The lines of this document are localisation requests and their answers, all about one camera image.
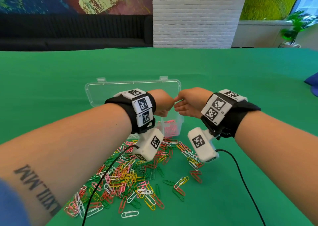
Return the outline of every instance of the hand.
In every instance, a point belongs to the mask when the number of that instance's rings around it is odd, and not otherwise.
[[[168,112],[174,105],[173,98],[162,89],[148,91],[156,101],[156,111],[154,115],[167,117]]]
[[[174,105],[175,111],[181,115],[200,118],[202,116],[200,111],[212,94],[213,92],[204,88],[184,89],[174,99],[175,102],[179,101]]]

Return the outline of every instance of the person's left arm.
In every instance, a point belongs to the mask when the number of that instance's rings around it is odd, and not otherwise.
[[[163,90],[149,93],[155,115],[167,116],[173,98]],[[128,115],[116,104],[69,116],[2,144],[0,178],[18,193],[31,224],[45,225],[131,130]]]

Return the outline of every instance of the window ledge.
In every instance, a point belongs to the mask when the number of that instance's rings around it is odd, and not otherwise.
[[[277,26],[277,25],[291,25],[291,21],[252,21],[252,20],[241,20],[239,25],[266,25],[266,26]]]

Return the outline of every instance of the wristband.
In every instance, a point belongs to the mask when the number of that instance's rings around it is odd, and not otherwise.
[[[118,104],[125,110],[131,122],[131,134],[141,134],[155,126],[153,112],[156,111],[156,102],[148,92],[140,89],[123,91],[107,99],[107,103]]]
[[[208,99],[201,111],[201,120],[217,139],[234,137],[245,115],[256,110],[260,108],[249,103],[246,97],[224,89]]]

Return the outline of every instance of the blue fabric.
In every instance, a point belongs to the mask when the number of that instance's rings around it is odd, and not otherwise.
[[[305,83],[311,85],[311,92],[313,95],[318,97],[318,73],[310,76],[305,80]]]
[[[18,194],[0,179],[0,224],[30,226],[29,218]]]

